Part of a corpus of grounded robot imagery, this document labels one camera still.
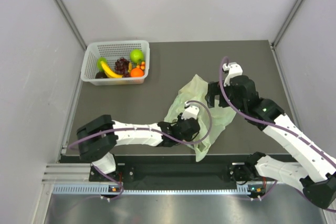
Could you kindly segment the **light green starfruit slice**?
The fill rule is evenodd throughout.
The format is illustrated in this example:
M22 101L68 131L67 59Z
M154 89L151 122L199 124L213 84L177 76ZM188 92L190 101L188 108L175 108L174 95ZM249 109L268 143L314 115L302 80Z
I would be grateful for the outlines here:
M100 72L104 71L102 63L107 64L106 58L100 57L97 59L97 68Z

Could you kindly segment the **green apple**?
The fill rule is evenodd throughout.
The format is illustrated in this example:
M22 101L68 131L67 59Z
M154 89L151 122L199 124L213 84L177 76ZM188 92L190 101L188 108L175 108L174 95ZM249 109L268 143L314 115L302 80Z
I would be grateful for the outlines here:
M140 49L134 49L130 52L130 59L133 63L139 64L144 61L144 54Z

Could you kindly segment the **aluminium frame rail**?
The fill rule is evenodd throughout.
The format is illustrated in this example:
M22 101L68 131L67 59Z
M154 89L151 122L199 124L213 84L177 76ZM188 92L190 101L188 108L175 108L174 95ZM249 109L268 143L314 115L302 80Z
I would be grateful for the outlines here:
M47 164L42 182L45 184L75 184L89 181L90 164Z

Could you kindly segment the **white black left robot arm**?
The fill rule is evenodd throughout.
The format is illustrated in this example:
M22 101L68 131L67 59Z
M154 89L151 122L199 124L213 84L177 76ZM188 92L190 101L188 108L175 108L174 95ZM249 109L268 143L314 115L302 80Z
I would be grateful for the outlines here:
M107 180L114 180L119 168L110 151L115 146L172 147L180 141L192 141L199 132L200 125L195 118L179 116L174 123L132 125L114 121L105 114L77 129L77 139L82 140L78 143L79 157L97 167Z

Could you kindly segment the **white perforated plastic basket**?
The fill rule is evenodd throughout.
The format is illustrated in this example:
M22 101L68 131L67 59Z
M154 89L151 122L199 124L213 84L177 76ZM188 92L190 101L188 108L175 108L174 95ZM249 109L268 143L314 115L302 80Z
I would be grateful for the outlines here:
M105 41L89 44L81 79L96 86L142 84L150 67L150 46L145 40Z

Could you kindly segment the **orange fruit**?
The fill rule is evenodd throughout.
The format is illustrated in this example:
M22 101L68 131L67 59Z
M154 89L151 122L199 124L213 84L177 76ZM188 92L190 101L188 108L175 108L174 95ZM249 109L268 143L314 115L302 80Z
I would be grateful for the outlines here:
M134 68L130 72L130 77L132 78L140 78L144 76L144 71L140 68Z

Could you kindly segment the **small orange berry cluster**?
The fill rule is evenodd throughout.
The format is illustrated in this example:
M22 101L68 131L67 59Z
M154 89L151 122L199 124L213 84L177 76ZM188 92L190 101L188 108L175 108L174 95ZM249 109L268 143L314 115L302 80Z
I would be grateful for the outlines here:
M141 61L136 66L138 69L141 69L142 71L145 70L145 61Z

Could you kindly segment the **light green plastic bag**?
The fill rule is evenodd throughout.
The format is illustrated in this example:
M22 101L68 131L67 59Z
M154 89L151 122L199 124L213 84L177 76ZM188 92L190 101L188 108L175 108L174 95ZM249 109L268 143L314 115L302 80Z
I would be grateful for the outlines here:
M170 106L164 120L166 122L176 121L177 116L184 111L185 102L189 100L199 101L204 105L207 105L205 100L207 91L208 83L196 74L190 82L178 91L178 95ZM208 128L210 126L212 127L205 140L199 144L189 146L189 148L194 150L196 155L195 160L197 162L200 162L205 158L211 146L216 142L222 131L232 123L236 115L236 112L232 108L221 108L218 104L219 101L215 100L216 106L210 108L208 112L201 105L196 104L200 109L198 122L201 129L195 140L198 141L207 133Z

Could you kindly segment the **dark purple plum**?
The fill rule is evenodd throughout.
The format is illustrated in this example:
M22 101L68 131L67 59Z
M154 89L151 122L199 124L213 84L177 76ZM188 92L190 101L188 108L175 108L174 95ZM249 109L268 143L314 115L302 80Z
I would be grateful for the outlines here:
M100 71L95 75L95 78L96 79L106 79L108 77L104 71Z

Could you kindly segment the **yellow banana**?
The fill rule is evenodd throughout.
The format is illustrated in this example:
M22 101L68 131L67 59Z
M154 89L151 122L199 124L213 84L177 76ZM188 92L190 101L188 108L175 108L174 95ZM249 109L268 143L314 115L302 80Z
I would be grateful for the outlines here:
M107 64L102 63L104 72L106 73L107 77L109 78L122 78L123 75L117 74L114 71L110 69L110 67Z

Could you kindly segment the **dark purple grape bunch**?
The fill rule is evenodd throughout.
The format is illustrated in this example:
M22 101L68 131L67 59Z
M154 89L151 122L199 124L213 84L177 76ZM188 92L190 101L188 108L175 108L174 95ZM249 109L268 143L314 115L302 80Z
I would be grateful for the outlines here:
M130 72L132 70L132 63L121 57L114 64L114 71L117 74L123 75L124 78L130 77Z

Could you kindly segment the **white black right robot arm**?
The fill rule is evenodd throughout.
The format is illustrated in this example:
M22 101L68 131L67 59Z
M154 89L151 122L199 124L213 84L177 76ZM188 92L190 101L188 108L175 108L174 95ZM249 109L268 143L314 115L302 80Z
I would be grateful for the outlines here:
M327 209L335 201L335 159L309 140L276 102L261 98L251 79L236 76L228 85L219 81L208 83L205 100L209 108L214 107L216 96L219 107L235 110L296 160L286 163L255 152L244 163L248 178L278 180L300 191L321 209Z

